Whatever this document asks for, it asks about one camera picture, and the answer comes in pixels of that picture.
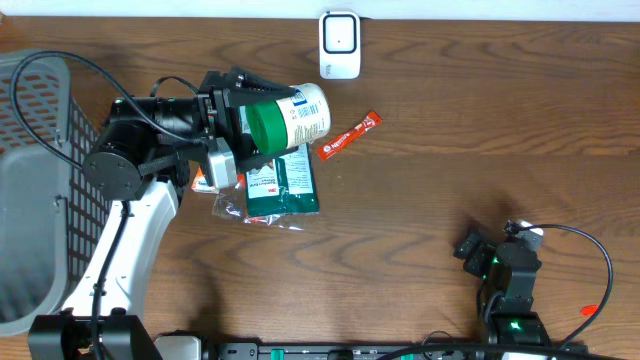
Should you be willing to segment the green grip gloves package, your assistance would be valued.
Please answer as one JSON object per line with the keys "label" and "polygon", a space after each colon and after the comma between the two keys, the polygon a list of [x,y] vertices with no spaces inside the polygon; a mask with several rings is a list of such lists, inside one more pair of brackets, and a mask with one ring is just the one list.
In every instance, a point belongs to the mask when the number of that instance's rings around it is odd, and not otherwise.
{"label": "green grip gloves package", "polygon": [[319,212],[316,184],[306,144],[244,174],[246,214],[271,222],[285,215]]}

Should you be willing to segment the orange tissue pack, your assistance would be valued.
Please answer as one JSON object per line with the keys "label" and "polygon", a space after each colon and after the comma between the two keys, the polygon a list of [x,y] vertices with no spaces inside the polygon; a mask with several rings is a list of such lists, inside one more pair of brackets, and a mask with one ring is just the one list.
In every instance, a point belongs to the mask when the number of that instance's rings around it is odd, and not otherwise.
{"label": "orange tissue pack", "polygon": [[191,189],[196,193],[218,194],[219,189],[213,185],[208,185],[206,177],[201,169],[198,169],[191,184]]}

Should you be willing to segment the red snack stick packet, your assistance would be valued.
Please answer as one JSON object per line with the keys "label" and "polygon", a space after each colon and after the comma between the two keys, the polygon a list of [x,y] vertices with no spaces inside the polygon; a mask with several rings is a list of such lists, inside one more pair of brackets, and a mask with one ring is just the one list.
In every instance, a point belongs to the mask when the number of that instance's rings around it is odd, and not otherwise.
{"label": "red snack stick packet", "polygon": [[344,148],[348,147],[351,143],[365,134],[372,128],[380,125],[382,118],[375,112],[369,111],[367,115],[349,131],[346,131],[336,138],[332,139],[328,143],[320,146],[316,149],[316,154],[322,161],[326,161],[334,155],[338,154]]}

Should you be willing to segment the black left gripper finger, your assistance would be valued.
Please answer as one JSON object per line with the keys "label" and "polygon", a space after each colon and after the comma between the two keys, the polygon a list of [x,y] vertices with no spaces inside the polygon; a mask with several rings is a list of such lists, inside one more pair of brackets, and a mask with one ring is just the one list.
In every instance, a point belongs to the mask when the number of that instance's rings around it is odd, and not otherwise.
{"label": "black left gripper finger", "polygon": [[223,75],[223,97],[228,107],[272,102],[294,95],[293,87],[266,80],[240,67],[233,67]]}
{"label": "black left gripper finger", "polygon": [[235,148],[236,170],[238,173],[244,174],[253,169],[261,169],[272,160],[291,154],[297,150],[298,146],[273,154],[263,154],[253,142],[240,142]]}

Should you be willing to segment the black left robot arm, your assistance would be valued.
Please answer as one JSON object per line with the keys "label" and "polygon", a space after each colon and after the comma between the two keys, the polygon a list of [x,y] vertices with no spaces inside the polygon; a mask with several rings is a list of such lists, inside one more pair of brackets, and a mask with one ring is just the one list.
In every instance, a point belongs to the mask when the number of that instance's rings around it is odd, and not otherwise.
{"label": "black left robot arm", "polygon": [[35,359],[203,359],[195,335],[152,338],[142,322],[160,242],[176,216],[196,162],[208,185],[224,189],[268,155],[240,128],[242,107],[293,96],[290,86],[235,68],[208,73],[187,98],[124,95],[81,165],[85,180],[111,203],[83,278],[54,315],[29,333]]}

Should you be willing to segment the red dustpan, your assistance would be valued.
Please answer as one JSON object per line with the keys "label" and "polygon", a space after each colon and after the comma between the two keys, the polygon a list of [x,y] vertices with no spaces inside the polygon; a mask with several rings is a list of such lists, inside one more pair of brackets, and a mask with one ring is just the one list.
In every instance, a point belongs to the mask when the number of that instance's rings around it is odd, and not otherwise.
{"label": "red dustpan", "polygon": [[251,217],[248,214],[246,179],[244,175],[238,176],[238,183],[234,187],[225,188],[218,192],[212,208],[212,214],[222,219],[243,224],[271,226],[291,231],[304,230],[300,224],[295,223],[298,215],[274,214]]}

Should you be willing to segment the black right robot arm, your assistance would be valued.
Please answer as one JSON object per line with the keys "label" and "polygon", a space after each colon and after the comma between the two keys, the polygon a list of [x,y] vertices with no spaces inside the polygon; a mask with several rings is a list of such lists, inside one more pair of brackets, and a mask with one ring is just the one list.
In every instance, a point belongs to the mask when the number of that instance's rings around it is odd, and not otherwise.
{"label": "black right robot arm", "polygon": [[549,335],[532,310],[543,232],[508,229],[506,234],[495,245],[471,229],[453,252],[465,272],[482,280],[476,297],[481,339],[495,345],[549,346]]}

